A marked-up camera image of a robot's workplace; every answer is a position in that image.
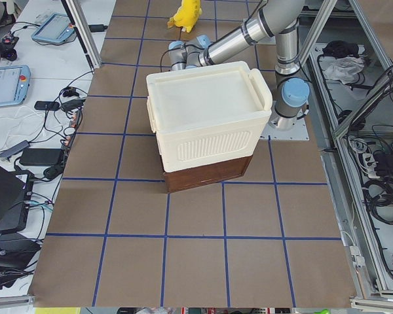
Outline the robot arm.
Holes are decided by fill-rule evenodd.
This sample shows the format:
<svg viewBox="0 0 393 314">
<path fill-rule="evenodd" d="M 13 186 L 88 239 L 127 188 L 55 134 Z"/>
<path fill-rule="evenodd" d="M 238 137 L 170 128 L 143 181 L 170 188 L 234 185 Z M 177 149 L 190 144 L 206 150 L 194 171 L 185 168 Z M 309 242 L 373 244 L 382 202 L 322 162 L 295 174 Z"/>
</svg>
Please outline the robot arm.
<svg viewBox="0 0 393 314">
<path fill-rule="evenodd" d="M 258 69 L 228 60 L 265 37 L 276 39 L 277 68 L 298 58 L 285 50 L 297 42 L 297 17 L 303 1 L 269 1 L 239 27 L 211 42 L 199 35 L 169 45 L 172 70 L 155 105 L 158 132 L 250 130 L 260 134 L 272 114 L 272 94 Z"/>
</svg>

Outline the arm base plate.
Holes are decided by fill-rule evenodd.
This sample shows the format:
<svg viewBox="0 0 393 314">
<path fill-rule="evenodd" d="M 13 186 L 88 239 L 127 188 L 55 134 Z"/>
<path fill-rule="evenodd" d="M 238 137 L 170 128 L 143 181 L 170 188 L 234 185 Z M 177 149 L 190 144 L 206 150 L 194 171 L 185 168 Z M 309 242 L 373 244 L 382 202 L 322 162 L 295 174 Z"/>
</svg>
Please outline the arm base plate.
<svg viewBox="0 0 393 314">
<path fill-rule="evenodd" d="M 284 118 L 275 111 L 276 101 L 272 103 L 272 114 L 265 125 L 260 140 L 272 141 L 309 141 L 309 132 L 305 118 L 299 118 L 304 113 L 302 107 L 293 118 Z"/>
</svg>

